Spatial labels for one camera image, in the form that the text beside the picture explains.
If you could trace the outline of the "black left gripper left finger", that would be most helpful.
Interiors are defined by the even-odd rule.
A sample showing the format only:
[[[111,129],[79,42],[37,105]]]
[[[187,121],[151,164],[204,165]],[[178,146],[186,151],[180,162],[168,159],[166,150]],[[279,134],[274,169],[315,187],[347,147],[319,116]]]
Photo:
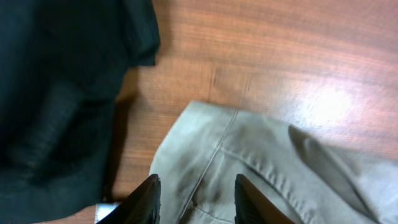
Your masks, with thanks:
[[[146,178],[99,224],[159,224],[161,184],[157,174]]]

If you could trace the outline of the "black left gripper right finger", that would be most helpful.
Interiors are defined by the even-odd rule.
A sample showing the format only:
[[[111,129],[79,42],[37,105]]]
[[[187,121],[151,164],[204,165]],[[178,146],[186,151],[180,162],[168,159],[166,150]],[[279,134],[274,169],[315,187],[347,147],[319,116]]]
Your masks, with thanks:
[[[235,180],[235,224],[294,224],[244,175]]]

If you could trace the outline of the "khaki cargo shorts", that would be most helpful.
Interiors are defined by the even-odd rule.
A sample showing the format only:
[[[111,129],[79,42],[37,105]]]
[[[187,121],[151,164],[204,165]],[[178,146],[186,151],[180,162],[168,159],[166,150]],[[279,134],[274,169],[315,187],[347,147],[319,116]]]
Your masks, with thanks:
[[[150,172],[161,181],[162,223],[233,223],[239,174],[294,223],[397,222],[397,161],[224,106],[191,102]]]

